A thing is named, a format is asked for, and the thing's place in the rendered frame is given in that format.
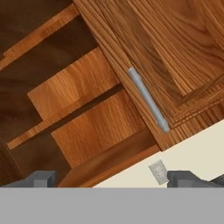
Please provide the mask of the wooden cabinet door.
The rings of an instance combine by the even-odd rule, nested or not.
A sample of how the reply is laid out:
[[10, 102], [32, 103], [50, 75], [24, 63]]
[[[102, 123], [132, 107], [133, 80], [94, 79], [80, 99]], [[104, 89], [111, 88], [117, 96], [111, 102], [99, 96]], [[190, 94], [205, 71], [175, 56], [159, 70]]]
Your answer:
[[[160, 149], [224, 120], [224, 0], [73, 2]], [[129, 77], [131, 67], [169, 132]]]

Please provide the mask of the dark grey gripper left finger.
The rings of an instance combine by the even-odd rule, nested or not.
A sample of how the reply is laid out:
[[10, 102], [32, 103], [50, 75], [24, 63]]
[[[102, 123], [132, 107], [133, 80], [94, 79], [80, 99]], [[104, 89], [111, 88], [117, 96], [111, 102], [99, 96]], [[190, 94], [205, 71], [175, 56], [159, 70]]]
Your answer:
[[27, 178], [9, 183], [5, 187], [55, 187], [56, 171], [35, 171]]

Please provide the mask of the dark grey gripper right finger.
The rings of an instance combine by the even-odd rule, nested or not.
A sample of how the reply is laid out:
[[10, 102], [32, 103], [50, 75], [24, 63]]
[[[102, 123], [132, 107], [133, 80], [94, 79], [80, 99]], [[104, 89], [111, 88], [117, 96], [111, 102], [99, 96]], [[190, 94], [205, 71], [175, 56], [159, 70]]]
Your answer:
[[210, 181], [201, 179], [191, 171], [168, 171], [168, 187], [224, 187], [224, 174]]

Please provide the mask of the open wooden shelf unit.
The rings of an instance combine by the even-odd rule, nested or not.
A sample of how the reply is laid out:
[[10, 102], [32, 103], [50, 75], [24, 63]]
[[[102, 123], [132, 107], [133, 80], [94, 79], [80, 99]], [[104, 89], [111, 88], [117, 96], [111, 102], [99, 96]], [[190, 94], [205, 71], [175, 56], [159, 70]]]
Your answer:
[[0, 186], [91, 187], [158, 151], [74, 0], [0, 0]]

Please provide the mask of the white wall socket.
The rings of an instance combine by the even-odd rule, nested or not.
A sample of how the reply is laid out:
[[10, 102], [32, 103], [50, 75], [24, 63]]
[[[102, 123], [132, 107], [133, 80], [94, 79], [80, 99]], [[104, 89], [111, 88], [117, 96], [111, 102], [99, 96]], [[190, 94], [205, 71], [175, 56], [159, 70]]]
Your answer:
[[162, 160], [158, 160], [157, 162], [151, 164], [149, 168], [152, 175], [160, 185], [168, 182], [167, 169]]

